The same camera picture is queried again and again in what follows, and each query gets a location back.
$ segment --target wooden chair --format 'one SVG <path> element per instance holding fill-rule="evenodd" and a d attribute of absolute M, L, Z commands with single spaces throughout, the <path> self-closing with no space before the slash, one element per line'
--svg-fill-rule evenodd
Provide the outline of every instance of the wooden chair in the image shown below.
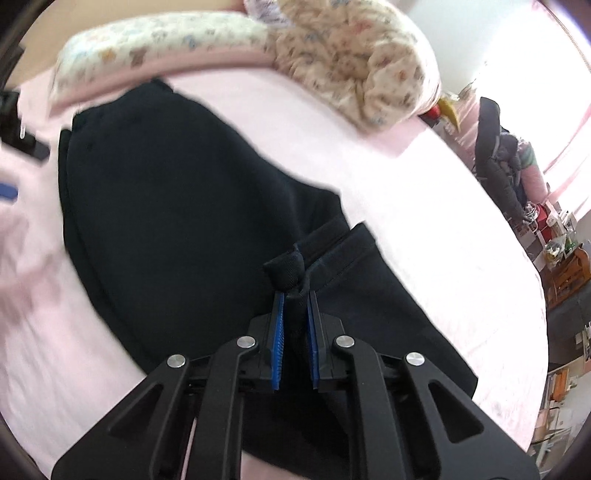
<path fill-rule="evenodd" d="M 544 273 L 544 290 L 548 310 L 555 308 L 591 280 L 591 262 L 583 247 L 554 271 Z"/>

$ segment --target bed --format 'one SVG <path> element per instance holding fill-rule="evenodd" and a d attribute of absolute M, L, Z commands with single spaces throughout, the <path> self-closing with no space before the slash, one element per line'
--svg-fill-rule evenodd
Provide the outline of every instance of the bed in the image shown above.
<path fill-rule="evenodd" d="M 262 68 L 166 76 L 270 162 L 339 192 L 350 224 L 365 221 L 382 255 L 479 377 L 474 401 L 524 450 L 548 365 L 539 276 L 476 179 L 418 118 L 361 134 L 289 78 Z M 58 458 L 143 378 L 94 313 L 67 256 L 57 141 L 76 111 L 49 116 L 51 71 L 21 85 L 20 113 L 51 146 L 47 164 L 0 145 L 0 412 L 49 477 Z M 245 456 L 242 478 L 287 480 Z"/>

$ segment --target triangular cutout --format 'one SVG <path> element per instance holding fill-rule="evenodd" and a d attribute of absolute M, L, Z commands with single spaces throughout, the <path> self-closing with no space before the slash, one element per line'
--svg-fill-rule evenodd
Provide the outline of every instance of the triangular cutout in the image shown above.
<path fill-rule="evenodd" d="M 429 383 L 429 391 L 450 442 L 460 443 L 484 431 L 482 423 L 439 382 Z"/>
<path fill-rule="evenodd" d="M 148 428 L 150 418 L 154 413 L 163 389 L 162 384 L 152 385 L 121 413 L 109 426 L 107 432 L 113 437 L 122 440 L 141 440 Z"/>

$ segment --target curtain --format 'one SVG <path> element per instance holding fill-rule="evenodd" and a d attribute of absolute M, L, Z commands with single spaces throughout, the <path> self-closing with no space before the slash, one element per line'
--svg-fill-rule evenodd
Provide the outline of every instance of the curtain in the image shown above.
<path fill-rule="evenodd" d="M 462 92 L 458 138 L 475 141 L 480 96 L 501 107 L 501 123 L 534 147 L 552 202 L 580 219 L 591 210 L 591 72 L 582 52 L 538 2 L 507 20 L 474 84 Z"/>

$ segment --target floor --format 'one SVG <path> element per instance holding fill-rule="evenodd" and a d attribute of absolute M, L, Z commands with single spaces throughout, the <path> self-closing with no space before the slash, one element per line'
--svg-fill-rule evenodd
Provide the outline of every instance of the floor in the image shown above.
<path fill-rule="evenodd" d="M 243 3 L 242 0 L 56 0 L 22 39 L 25 53 L 8 86 L 19 85 L 50 68 L 64 43 L 75 33 L 121 18 L 190 10 L 243 10 Z"/>

